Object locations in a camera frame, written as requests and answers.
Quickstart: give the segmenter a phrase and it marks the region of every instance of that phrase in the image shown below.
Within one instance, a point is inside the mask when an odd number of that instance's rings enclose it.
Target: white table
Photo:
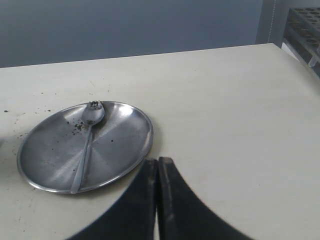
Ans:
[[[320,88],[272,44],[2,68],[0,81],[0,239],[69,237],[134,177],[59,195],[19,176],[25,134],[92,100],[149,115],[150,156],[172,157],[195,193],[240,231],[258,240],[320,237]]]

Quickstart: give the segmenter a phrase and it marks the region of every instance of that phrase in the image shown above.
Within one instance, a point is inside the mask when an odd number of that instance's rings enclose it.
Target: stainless steel plate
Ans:
[[[121,178],[146,157],[153,143],[152,123],[141,110],[119,102],[102,104],[105,116],[92,128],[90,159],[79,192]],[[70,193],[88,134],[81,121],[85,107],[80,104],[48,117],[24,139],[17,166],[32,186]]]

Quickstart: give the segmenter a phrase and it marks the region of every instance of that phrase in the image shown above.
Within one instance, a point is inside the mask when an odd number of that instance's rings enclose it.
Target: plate rim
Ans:
[[[150,140],[147,144],[147,151],[138,159],[134,162],[134,164],[132,164],[130,167],[128,167],[125,171],[121,172],[120,174],[118,174],[117,176],[111,178],[110,180],[108,181],[105,181],[103,183],[100,183],[100,184],[96,184],[96,185],[93,185],[93,186],[87,186],[87,187],[84,187],[84,188],[80,188],[78,193],[84,193],[84,192],[88,192],[88,191],[91,191],[91,190],[94,190],[94,189],[98,189],[98,188],[101,188],[103,186],[106,186],[110,183],[113,183],[114,181],[122,178],[123,176],[125,176],[126,174],[128,174],[129,172],[131,172],[134,168],[136,168],[136,166],[138,166],[145,158],[146,156],[148,155],[148,153],[150,152],[151,148],[152,148],[152,145],[153,145],[153,140],[154,140],[154,127],[153,127],[153,124],[150,120],[150,118],[139,108],[133,106],[133,105],[130,105],[128,103],[124,103],[124,102],[120,102],[120,101],[101,101],[102,103],[114,103],[114,104],[120,104],[120,105],[125,105],[125,106],[128,106],[138,112],[140,112],[144,118],[146,119],[148,125],[149,125],[149,128],[150,128]],[[29,179],[26,174],[24,173],[23,171],[23,168],[22,168],[22,165],[21,165],[21,152],[22,152],[22,149],[26,143],[26,141],[28,140],[29,136],[31,134],[33,134],[35,132],[35,130],[40,126],[42,125],[47,119],[49,118],[52,118],[53,116],[61,113],[61,112],[64,112],[64,111],[68,111],[70,109],[73,109],[73,108],[76,108],[76,107],[80,107],[80,106],[83,106],[83,105],[86,105],[88,104],[87,102],[84,102],[84,103],[81,103],[81,104],[77,104],[77,105],[74,105],[74,106],[70,106],[68,108],[64,108],[48,117],[46,117],[44,120],[42,120],[40,123],[38,123],[34,128],[32,128],[32,130],[26,135],[26,137],[22,140],[21,144],[20,144],[20,147],[19,147],[19,150],[18,150],[18,153],[17,153],[17,156],[16,156],[16,164],[17,164],[17,168],[18,168],[18,171],[19,171],[19,174],[20,176],[28,183],[30,184],[31,186],[33,186],[34,188],[37,188],[37,189],[40,189],[40,190],[43,190],[43,191],[47,191],[47,192],[51,192],[51,193],[59,193],[59,194],[71,194],[71,189],[70,190],[60,190],[60,189],[55,189],[55,188],[50,188],[50,187],[46,187],[46,186],[42,186],[34,181],[32,181],[31,179]]]

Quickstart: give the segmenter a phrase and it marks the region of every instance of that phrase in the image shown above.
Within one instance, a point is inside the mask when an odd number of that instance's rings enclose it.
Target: spoon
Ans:
[[[79,162],[78,168],[75,173],[75,177],[71,186],[71,193],[76,194],[78,193],[81,182],[82,182],[82,177],[84,174],[84,167],[85,167],[85,160],[86,160],[86,155],[87,155],[87,149],[88,149],[88,143],[91,135],[91,129],[94,125],[97,123],[101,122],[101,120],[105,116],[105,109],[102,106],[100,101],[91,101],[86,105],[86,108],[84,109],[82,113],[81,120],[83,121],[84,124],[88,125],[88,135],[85,140],[84,144],[84,149],[83,149],[83,154],[82,158]]]

